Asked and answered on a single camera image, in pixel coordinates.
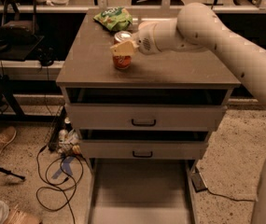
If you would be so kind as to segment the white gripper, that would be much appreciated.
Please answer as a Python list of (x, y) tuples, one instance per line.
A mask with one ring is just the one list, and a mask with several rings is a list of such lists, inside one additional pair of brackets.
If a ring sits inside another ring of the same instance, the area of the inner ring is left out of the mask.
[(134, 33), (133, 39), (136, 43), (132, 40), (124, 40), (113, 45), (110, 51), (114, 56), (132, 56), (138, 49), (145, 55), (156, 54), (158, 49), (153, 36), (154, 27), (155, 24), (149, 25)]

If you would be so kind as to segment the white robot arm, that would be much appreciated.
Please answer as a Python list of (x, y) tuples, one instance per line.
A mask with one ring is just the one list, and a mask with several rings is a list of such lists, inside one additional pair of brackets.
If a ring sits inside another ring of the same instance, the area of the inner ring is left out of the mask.
[[(138, 31), (110, 48), (115, 56), (149, 55), (166, 50), (212, 51), (266, 109), (266, 49), (236, 34), (204, 4), (191, 3), (177, 17), (145, 21)], [(266, 160), (260, 173), (251, 224), (266, 224)]]

